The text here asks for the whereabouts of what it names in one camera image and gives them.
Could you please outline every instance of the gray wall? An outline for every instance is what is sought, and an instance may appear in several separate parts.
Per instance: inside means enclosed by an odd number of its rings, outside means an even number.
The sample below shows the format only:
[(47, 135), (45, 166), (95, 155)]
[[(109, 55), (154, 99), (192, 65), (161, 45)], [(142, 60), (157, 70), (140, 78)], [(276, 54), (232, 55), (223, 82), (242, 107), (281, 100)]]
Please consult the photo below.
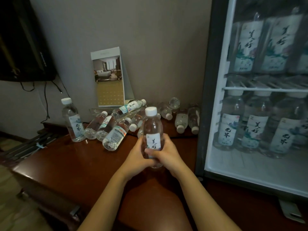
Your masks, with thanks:
[[(90, 52), (117, 46), (135, 98), (200, 101), (211, 0), (30, 1), (83, 121), (90, 121), (89, 109), (97, 107)], [(56, 83), (63, 88), (59, 79)], [(0, 131), (31, 138), (43, 127), (44, 82), (35, 86), (25, 92), (19, 83), (0, 81)], [(47, 83), (49, 122), (63, 124), (64, 97)]]

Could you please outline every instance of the floor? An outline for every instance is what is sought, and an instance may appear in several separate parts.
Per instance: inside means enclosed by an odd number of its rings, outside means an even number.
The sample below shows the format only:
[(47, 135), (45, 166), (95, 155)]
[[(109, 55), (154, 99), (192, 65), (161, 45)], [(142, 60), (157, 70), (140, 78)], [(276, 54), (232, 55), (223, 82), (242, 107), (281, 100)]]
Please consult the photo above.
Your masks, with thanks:
[[(0, 148), (9, 150), (21, 142), (0, 138)], [(1, 231), (52, 231), (35, 203), (23, 201), (16, 195), (21, 187), (10, 171), (0, 165), (0, 230)]]

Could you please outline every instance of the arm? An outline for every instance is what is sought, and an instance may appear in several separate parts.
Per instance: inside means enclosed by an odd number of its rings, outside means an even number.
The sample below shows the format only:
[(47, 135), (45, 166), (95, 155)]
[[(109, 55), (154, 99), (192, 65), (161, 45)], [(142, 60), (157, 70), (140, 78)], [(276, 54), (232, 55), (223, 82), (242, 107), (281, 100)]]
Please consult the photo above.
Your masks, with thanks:
[(138, 139), (125, 162), (112, 176), (78, 231), (105, 231), (112, 229), (127, 181), (146, 167), (154, 166), (157, 163), (153, 159), (143, 158), (141, 143), (142, 138)]
[(162, 151), (146, 149), (146, 153), (156, 157), (178, 179), (189, 210), (199, 231), (239, 231), (240, 228), (225, 214), (194, 173), (181, 159), (175, 145), (167, 134)]

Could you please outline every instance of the forearm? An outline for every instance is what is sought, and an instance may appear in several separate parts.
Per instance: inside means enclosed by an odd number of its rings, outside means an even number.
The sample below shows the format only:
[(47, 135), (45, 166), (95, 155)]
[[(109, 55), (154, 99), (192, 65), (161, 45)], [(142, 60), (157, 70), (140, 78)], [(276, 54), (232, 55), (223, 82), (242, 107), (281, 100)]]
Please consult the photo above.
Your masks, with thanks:
[(177, 178), (199, 231), (240, 230), (187, 166), (177, 173)]
[(126, 184), (121, 173), (116, 172), (108, 182), (90, 213), (83, 221), (78, 231), (111, 230), (121, 202)]

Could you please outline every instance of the hand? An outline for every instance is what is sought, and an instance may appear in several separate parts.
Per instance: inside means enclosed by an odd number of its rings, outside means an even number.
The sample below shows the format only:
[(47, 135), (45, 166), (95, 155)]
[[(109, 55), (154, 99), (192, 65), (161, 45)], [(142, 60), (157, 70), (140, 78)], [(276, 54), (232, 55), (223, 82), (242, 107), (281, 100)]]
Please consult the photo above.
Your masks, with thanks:
[(144, 159), (141, 153), (141, 144), (143, 137), (139, 138), (133, 149), (128, 154), (125, 162), (121, 165), (117, 172), (120, 172), (126, 181), (140, 173), (146, 167), (153, 167), (157, 164), (155, 159)]
[(150, 156), (153, 156), (170, 171), (171, 175), (177, 178), (177, 173), (186, 166), (180, 157), (174, 143), (167, 134), (164, 134), (165, 144), (161, 151), (146, 148), (144, 151)]

